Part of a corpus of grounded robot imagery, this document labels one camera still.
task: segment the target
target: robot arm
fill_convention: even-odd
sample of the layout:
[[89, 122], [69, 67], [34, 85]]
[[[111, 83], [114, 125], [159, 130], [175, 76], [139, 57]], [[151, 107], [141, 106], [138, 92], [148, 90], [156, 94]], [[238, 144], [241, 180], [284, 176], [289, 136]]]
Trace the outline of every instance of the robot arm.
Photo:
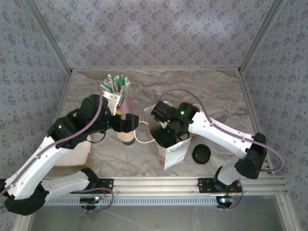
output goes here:
[[[195, 133], [227, 148], [236, 156], [231, 163], [220, 167], [213, 179], [215, 186], [220, 191], [225, 191], [227, 185], [231, 185], [241, 177], [258, 178], [267, 150], [256, 144], [244, 141], [244, 138], [266, 144], [266, 138], [263, 134], [257, 133], [253, 136], [243, 133], [214, 119], [210, 123], [204, 112], [200, 112], [198, 108], [189, 103], [181, 103], [178, 109], [176, 109], [160, 101], [154, 107], [151, 115], [157, 121], [167, 122], [165, 130], [169, 134], [170, 139], [179, 138], [187, 132]], [[243, 137], [243, 139], [235, 138], [217, 129], [212, 125], [213, 123], [232, 134]]]
[[[89, 124], [98, 110], [99, 95], [91, 95], [85, 98], [79, 109], [75, 109], [66, 116], [57, 119], [48, 130], [42, 144], [27, 162], [5, 182], [0, 182], [0, 192], [7, 190], [4, 195], [8, 198], [4, 204], [8, 211], [29, 215], [41, 208], [46, 201], [59, 195], [96, 187], [98, 177], [90, 168], [55, 180], [42, 179], [62, 157], [80, 142], [85, 141], [88, 135], [97, 132], [105, 133], [110, 128], [117, 132], [130, 132], [138, 127], [138, 116], [126, 114], [126, 119], [123, 120], [120, 115], [116, 115], [119, 96], [110, 93], [103, 95], [106, 97], [103, 98], [99, 116], [85, 132], [68, 141], [59, 143], [39, 155], [41, 150], [47, 146], [75, 134]], [[20, 173], [22, 175], [17, 180], [16, 177]]]

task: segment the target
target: small cardboard box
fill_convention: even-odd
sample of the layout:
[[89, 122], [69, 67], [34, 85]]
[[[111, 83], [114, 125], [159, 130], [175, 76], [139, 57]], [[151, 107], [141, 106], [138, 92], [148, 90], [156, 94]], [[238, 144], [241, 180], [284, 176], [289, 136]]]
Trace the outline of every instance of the small cardboard box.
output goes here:
[[91, 161], [91, 143], [84, 141], [79, 143], [66, 156], [62, 157], [53, 168], [84, 168], [89, 167]]
[[[168, 104], [169, 106], [173, 106], [168, 101], [164, 101], [164, 103]], [[149, 140], [154, 139], [151, 133], [162, 127], [161, 124], [157, 122], [151, 115], [151, 111], [154, 107], [155, 105], [144, 109], [145, 121], [149, 124], [149, 127], [146, 130]], [[191, 137], [184, 141], [179, 141], [177, 142], [177, 144], [168, 148], [160, 146], [156, 141], [152, 142], [151, 144], [154, 147], [155, 153], [159, 161], [164, 166], [164, 170], [166, 170], [167, 168], [174, 166], [175, 164], [181, 162], [184, 159], [190, 142]]]

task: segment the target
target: gray marble floor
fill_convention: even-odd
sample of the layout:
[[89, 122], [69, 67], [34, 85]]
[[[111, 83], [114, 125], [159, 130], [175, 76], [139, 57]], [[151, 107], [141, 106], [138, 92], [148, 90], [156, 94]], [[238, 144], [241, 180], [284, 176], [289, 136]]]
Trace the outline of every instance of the gray marble floor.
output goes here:
[[[97, 86], [107, 74], [119, 72], [73, 72], [72, 82], [65, 101], [63, 115], [80, 107], [82, 100], [93, 93], [98, 93]], [[126, 71], [132, 84], [129, 95], [132, 102], [131, 113], [141, 116], [143, 109], [157, 102], [166, 90], [183, 88], [198, 95], [208, 113], [216, 120], [235, 129], [253, 133], [249, 112], [243, 99], [243, 94], [236, 71]], [[192, 101], [185, 93], [173, 92], [167, 95], [174, 105], [182, 101]], [[146, 141], [145, 129], [142, 125], [137, 130], [137, 136]], [[195, 145], [204, 143], [211, 149], [211, 159], [205, 165], [199, 165], [192, 159]], [[106, 138], [92, 145], [91, 168], [100, 177], [120, 176], [213, 176], [221, 165], [231, 161], [232, 154], [225, 148], [202, 137], [194, 137], [183, 162], [163, 170], [150, 144], [135, 142], [126, 147], [112, 130]], [[68, 174], [73, 170], [53, 170], [51, 175]]]

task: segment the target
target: purple cable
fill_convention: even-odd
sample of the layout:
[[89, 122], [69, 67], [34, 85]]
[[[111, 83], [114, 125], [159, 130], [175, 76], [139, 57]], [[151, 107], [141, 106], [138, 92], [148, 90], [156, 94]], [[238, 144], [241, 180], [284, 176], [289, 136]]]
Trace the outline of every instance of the purple cable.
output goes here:
[[[93, 117], [93, 119], [83, 128], [81, 129], [80, 131], [76, 132], [75, 134], [69, 136], [69, 137], [66, 137], [64, 139], [61, 139], [59, 141], [56, 141], [54, 143], [51, 143], [50, 145], [46, 146], [45, 148], [43, 148], [38, 154], [37, 154], [37, 157], [40, 157], [41, 155], [44, 154], [44, 152], [46, 152], [48, 149], [50, 149], [51, 147], [53, 146], [56, 146], [57, 144], [60, 144], [60, 143], [63, 143], [63, 142], [66, 142], [66, 141], [69, 141], [73, 138], [75, 138], [76, 136], [79, 136], [80, 134], [82, 134], [83, 132], [85, 132], [89, 127], [92, 126], [92, 124], [94, 124], [94, 122], [96, 121], [96, 119], [98, 118], [98, 116], [100, 115], [101, 113], [101, 109], [102, 109], [102, 105], [103, 105], [103, 91], [101, 90], [101, 88], [99, 88], [99, 91], [100, 91], [100, 102], [99, 102], [99, 105], [98, 105], [98, 109], [97, 109], [97, 112], [95, 114], [95, 116]], [[21, 176], [32, 166], [32, 164], [37, 160], [38, 158], [33, 158], [27, 165], [26, 167], [24, 167], [20, 173], [16, 176], [16, 178], [11, 182], [11, 184], [15, 184], [20, 178]], [[2, 192], [0, 192], [0, 197], [3, 196], [3, 194], [5, 194], [9, 189], [10, 189], [10, 185], [8, 187], [6, 187]]]
[[211, 117], [210, 117], [210, 116], [208, 115], [208, 113], [206, 112], [205, 107], [204, 107], [203, 103], [201, 102], [201, 100], [200, 100], [195, 94], [191, 93], [190, 91], [185, 90], [185, 89], [179, 89], [179, 88], [167, 90], [165, 93], [163, 93], [163, 94], [161, 95], [161, 97], [159, 98], [159, 101], [160, 101], [166, 94], [168, 94], [168, 93], [170, 93], [170, 92], [172, 92], [172, 91], [177, 91], [177, 90], [178, 90], [178, 91], [186, 92], [186, 93], [188, 93], [189, 95], [193, 96], [193, 97], [199, 102], [199, 104], [200, 104], [200, 106], [201, 106], [201, 108], [202, 108], [202, 111], [204, 112], [204, 114], [205, 114], [207, 120], [212, 124], [212, 126], [214, 126], [215, 128], [217, 128], [218, 130], [220, 130], [220, 131], [222, 131], [222, 132], [224, 132], [224, 133], [226, 133], [226, 134], [228, 134], [228, 135], [230, 135], [230, 136], [233, 136], [233, 137], [235, 137], [235, 138], [238, 138], [238, 139], [241, 139], [241, 140], [250, 142], [250, 143], [254, 143], [254, 144], [256, 144], [256, 145], [259, 145], [259, 146], [261, 146], [261, 147], [263, 147], [263, 148], [266, 148], [266, 149], [270, 150], [270, 151], [273, 152], [275, 155], [277, 155], [278, 158], [279, 158], [280, 161], [281, 161], [280, 166], [277, 167], [277, 168], [273, 168], [273, 169], [261, 169], [262, 172], [273, 172], [273, 171], [281, 170], [281, 169], [283, 168], [283, 166], [284, 166], [284, 159], [283, 159], [283, 157], [282, 157], [276, 150], [272, 149], [271, 147], [269, 147], [269, 146], [267, 146], [267, 145], [265, 145], [265, 144], [263, 144], [263, 143], [254, 141], [254, 140], [252, 140], [252, 139], [243, 138], [243, 137], [241, 137], [241, 136], [239, 136], [239, 135], [233, 134], [232, 132], [226, 131], [225, 129], [219, 127], [217, 124], [213, 123]]
[[95, 188], [95, 189], [78, 190], [78, 191], [75, 191], [75, 193], [83, 193], [83, 192], [84, 192], [84, 193], [89, 193], [89, 192], [92, 192], [92, 191], [95, 191], [95, 190], [103, 190], [103, 191], [108, 191], [108, 192], [110, 192], [111, 195], [112, 195], [111, 202], [110, 202], [109, 205], [107, 205], [106, 207], [96, 208], [96, 209], [93, 209], [93, 210], [87, 210], [87, 207], [88, 207], [89, 205], [94, 206], [94, 207], [97, 207], [97, 206], [96, 206], [95, 204], [92, 204], [92, 203], [87, 203], [86, 206], [85, 206], [85, 212], [91, 213], [91, 212], [100, 212], [100, 211], [103, 211], [103, 210], [105, 210], [105, 209], [110, 208], [111, 205], [112, 205], [112, 203], [114, 202], [114, 198], [115, 198], [114, 193], [113, 193], [110, 189], [104, 188], [104, 187]]

